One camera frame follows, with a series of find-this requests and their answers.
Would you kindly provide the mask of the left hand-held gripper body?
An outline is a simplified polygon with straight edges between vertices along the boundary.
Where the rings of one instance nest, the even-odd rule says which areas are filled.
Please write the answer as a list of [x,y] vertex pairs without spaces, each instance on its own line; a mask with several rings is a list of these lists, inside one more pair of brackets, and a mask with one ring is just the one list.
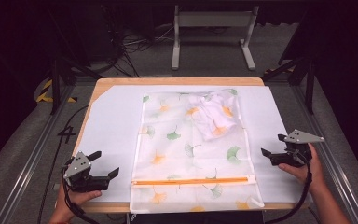
[[107,190],[110,179],[108,176],[92,176],[91,163],[83,152],[79,151],[69,160],[69,166],[64,171],[63,178],[71,191],[89,192]]

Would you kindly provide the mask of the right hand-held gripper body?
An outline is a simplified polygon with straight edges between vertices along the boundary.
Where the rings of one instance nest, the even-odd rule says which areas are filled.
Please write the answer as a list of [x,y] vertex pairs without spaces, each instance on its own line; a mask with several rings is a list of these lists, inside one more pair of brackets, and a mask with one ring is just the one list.
[[285,153],[272,154],[269,158],[273,166],[286,163],[294,167],[309,164],[312,159],[309,143],[321,143],[321,136],[294,129],[287,135]]

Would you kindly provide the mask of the leaf print mesh laundry bag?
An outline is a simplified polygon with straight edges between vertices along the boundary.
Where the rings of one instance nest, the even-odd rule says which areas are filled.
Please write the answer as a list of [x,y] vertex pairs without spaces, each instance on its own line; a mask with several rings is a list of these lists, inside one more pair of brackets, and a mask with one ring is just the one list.
[[[237,97],[234,89],[223,89]],[[136,214],[251,210],[263,207],[247,132],[241,120],[228,134],[205,141],[186,115],[188,96],[149,92],[131,178]]]

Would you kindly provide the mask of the white garment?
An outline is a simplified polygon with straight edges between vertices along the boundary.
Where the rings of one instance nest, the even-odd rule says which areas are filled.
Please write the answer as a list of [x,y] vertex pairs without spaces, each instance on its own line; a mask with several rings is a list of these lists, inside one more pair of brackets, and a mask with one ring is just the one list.
[[225,91],[190,94],[186,115],[205,141],[223,137],[238,125],[237,97]]

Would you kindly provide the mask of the person's right hand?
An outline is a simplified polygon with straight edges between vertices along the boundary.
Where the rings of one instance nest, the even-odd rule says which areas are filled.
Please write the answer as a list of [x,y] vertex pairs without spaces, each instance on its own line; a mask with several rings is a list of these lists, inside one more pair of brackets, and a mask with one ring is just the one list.
[[[316,149],[312,144],[308,144],[311,151],[312,159],[310,161],[310,172],[312,173],[312,181],[310,183],[310,193],[316,194],[327,189],[324,181],[324,174],[321,162],[317,155]],[[305,184],[307,178],[307,167],[296,168],[285,163],[281,163],[278,167],[286,173],[293,175],[300,183]]]

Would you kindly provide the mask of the white table mat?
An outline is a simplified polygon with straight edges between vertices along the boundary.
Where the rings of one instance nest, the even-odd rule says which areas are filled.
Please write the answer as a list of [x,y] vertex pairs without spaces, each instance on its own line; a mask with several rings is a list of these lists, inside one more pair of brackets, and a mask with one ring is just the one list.
[[[128,203],[130,201],[131,173],[137,135],[141,127],[143,97],[149,92],[218,91],[218,86],[190,85],[115,85],[97,97],[89,106],[76,149],[89,155],[96,151],[101,158],[91,165],[92,175],[107,175],[118,168],[119,175],[109,189],[95,199],[97,204]],[[241,108],[241,119],[249,137],[250,155],[261,197],[266,205],[296,203],[303,187],[297,180],[273,166],[264,157],[264,148],[281,153],[285,143],[278,140],[284,128],[280,112],[270,88],[265,86],[236,86]]]

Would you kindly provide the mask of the black metal stand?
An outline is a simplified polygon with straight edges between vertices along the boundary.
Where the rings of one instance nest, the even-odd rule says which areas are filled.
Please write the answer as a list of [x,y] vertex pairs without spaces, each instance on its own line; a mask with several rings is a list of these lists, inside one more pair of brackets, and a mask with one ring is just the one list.
[[45,12],[47,28],[44,38],[46,38],[46,53],[51,59],[50,77],[52,78],[53,99],[51,114],[54,115],[62,103],[60,81],[62,80],[65,86],[76,84],[76,73],[72,71],[73,67],[83,75],[96,80],[102,76],[88,69],[90,62],[86,58],[87,53],[71,11],[66,6],[47,6]]
[[314,88],[314,62],[311,59],[306,57],[299,57],[294,60],[285,63],[278,68],[266,72],[261,79],[263,81],[268,81],[277,75],[280,75],[284,71],[293,68],[293,72],[287,78],[287,82],[291,86],[298,86],[304,77],[307,78],[306,81],[306,92],[305,92],[305,106],[308,109],[308,112],[313,115],[312,101],[313,101],[313,88]]

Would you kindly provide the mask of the person's dark clothing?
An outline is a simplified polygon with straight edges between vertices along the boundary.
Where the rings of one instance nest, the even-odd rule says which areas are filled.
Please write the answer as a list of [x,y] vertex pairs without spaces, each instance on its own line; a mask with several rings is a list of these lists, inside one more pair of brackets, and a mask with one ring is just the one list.
[[129,214],[126,224],[265,224],[263,214],[252,212],[199,212]]

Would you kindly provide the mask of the wooden table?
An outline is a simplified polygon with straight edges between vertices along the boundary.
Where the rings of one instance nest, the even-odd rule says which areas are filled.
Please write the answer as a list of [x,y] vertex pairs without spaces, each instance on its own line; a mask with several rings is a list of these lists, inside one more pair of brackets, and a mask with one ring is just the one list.
[[[102,78],[97,81],[93,94],[90,98],[89,106],[93,100],[115,85],[190,85],[190,86],[218,86],[220,89],[236,86],[265,86],[258,77],[160,77],[160,78]],[[296,203],[277,203],[264,206],[266,210],[291,209]],[[93,201],[84,205],[84,210],[88,213],[128,213],[130,202],[128,203],[103,203],[97,204]]]

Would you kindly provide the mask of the white metal stand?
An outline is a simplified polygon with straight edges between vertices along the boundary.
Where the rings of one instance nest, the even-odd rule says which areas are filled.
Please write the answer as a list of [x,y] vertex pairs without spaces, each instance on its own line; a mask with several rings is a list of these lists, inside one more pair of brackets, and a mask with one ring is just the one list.
[[249,49],[250,39],[258,16],[259,6],[245,11],[181,11],[175,6],[172,49],[172,70],[179,69],[180,28],[181,27],[244,27],[246,36],[239,43],[242,54],[250,71],[255,70],[255,62]]

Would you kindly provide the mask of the aluminium floor rail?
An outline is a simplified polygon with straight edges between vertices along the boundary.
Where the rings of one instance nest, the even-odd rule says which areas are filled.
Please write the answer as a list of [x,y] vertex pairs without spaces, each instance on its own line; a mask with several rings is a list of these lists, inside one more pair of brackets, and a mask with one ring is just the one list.
[[5,160],[13,161],[13,164],[9,165],[8,163],[5,163],[4,167],[7,167],[10,172],[15,171],[16,169],[19,171],[14,175],[10,175],[10,177],[14,177],[15,183],[10,185],[8,177],[5,178],[5,183],[1,183],[1,186],[10,190],[10,193],[6,197],[4,197],[3,194],[0,194],[0,197],[5,200],[5,203],[0,209],[0,224],[8,224],[11,220],[18,204],[21,201],[21,197],[26,191],[32,176],[34,175],[34,171],[48,145],[48,139],[51,136],[52,130],[54,129],[65,104],[70,98],[73,89],[73,86],[63,87],[62,93],[59,95],[57,102],[38,103],[36,108],[42,108],[44,105],[51,106],[51,109],[45,113],[45,120],[35,121],[32,119],[32,123],[41,124],[42,129],[39,131],[32,131],[30,128],[26,128],[26,131],[29,132],[27,136],[23,136],[20,140],[14,139],[14,142],[17,145],[30,143],[30,148],[27,152],[21,152],[20,159],[23,160],[23,163],[15,161],[13,154],[5,157]]
[[304,88],[293,86],[292,90],[311,131],[325,139],[325,142],[321,143],[318,148],[321,150],[329,177],[352,223],[358,224],[358,160],[351,151],[322,90],[319,87],[316,88],[316,95],[313,97],[313,113],[310,113],[306,106]]

